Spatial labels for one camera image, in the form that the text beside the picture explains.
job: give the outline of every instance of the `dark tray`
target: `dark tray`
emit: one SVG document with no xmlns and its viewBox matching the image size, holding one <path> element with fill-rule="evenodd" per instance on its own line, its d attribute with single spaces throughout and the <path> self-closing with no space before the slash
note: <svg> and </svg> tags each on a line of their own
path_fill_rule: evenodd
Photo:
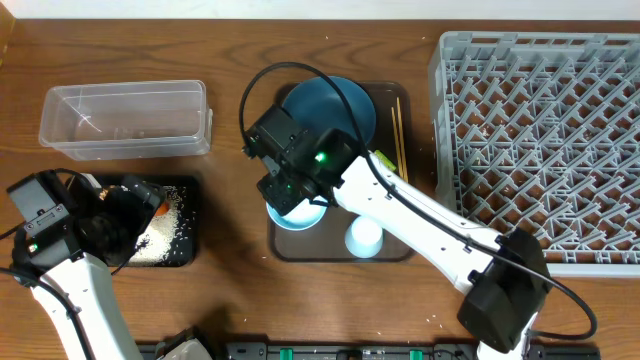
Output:
<svg viewBox="0 0 640 360">
<path fill-rule="evenodd" d="M 380 150 L 394 165 L 398 166 L 393 132 L 391 108 L 396 107 L 400 98 L 402 107 L 402 130 L 411 133 L 411 112 L 406 90 L 393 82 L 360 82 L 369 94 L 376 109 L 376 132 L 369 144 L 369 150 Z M 288 84 L 276 94 L 275 101 L 282 103 L 286 95 L 297 84 Z M 409 171 L 409 182 L 412 174 Z M 351 255 L 344 243 L 344 235 L 357 215 L 342 208 L 329 208 L 318 224 L 304 231 L 289 231 L 277 226 L 271 219 L 268 223 L 267 238 L 271 251 L 278 258 L 290 262 L 398 262 L 410 258 L 413 250 L 389 232 L 384 232 L 384 243 L 380 252 L 369 259 Z"/>
</svg>

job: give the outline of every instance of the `blue bowl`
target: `blue bowl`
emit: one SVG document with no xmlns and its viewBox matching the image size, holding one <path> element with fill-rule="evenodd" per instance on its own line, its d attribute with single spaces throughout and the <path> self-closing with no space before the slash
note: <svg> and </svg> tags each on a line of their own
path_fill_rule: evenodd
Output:
<svg viewBox="0 0 640 360">
<path fill-rule="evenodd" d="M 330 76 L 347 98 L 362 138 L 368 144 L 376 130 L 376 110 L 367 93 L 351 80 Z M 340 129 L 356 139 L 356 133 L 338 94 L 322 78 L 316 77 L 293 88 L 282 104 L 303 128 L 317 135 L 330 128 Z"/>
</svg>

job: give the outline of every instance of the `white cup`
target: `white cup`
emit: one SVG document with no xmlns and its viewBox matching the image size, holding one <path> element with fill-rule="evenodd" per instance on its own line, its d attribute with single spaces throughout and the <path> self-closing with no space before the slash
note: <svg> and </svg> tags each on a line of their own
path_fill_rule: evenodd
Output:
<svg viewBox="0 0 640 360">
<path fill-rule="evenodd" d="M 363 259 L 380 252 L 383 240 L 384 233 L 380 225 L 364 216 L 355 219 L 344 236 L 349 252 Z"/>
</svg>

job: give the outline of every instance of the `green indicator light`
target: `green indicator light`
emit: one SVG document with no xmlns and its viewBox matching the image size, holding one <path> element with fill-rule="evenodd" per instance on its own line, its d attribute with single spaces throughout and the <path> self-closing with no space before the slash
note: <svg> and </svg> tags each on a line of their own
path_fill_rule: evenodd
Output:
<svg viewBox="0 0 640 360">
<path fill-rule="evenodd" d="M 327 159 L 327 154 L 323 153 L 323 152 L 319 152 L 318 155 L 316 155 L 316 161 L 317 162 L 323 162 Z"/>
</svg>

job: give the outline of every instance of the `green connector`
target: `green connector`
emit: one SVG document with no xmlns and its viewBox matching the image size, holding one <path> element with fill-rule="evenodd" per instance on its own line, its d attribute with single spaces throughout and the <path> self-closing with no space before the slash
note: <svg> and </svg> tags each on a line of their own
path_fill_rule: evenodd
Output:
<svg viewBox="0 0 640 360">
<path fill-rule="evenodd" d="M 293 360 L 293 349 L 280 349 L 280 360 Z"/>
<path fill-rule="evenodd" d="M 393 163 L 391 162 L 391 160 L 389 160 L 389 158 L 387 158 L 382 151 L 380 150 L 376 150 L 374 152 L 374 154 L 376 154 L 376 156 L 378 157 L 378 159 L 380 159 L 380 161 L 382 161 L 382 164 L 389 170 L 396 171 L 397 167 L 395 165 L 393 165 Z"/>
<path fill-rule="evenodd" d="M 422 360 L 422 351 L 420 350 L 409 351 L 409 360 Z"/>
</svg>

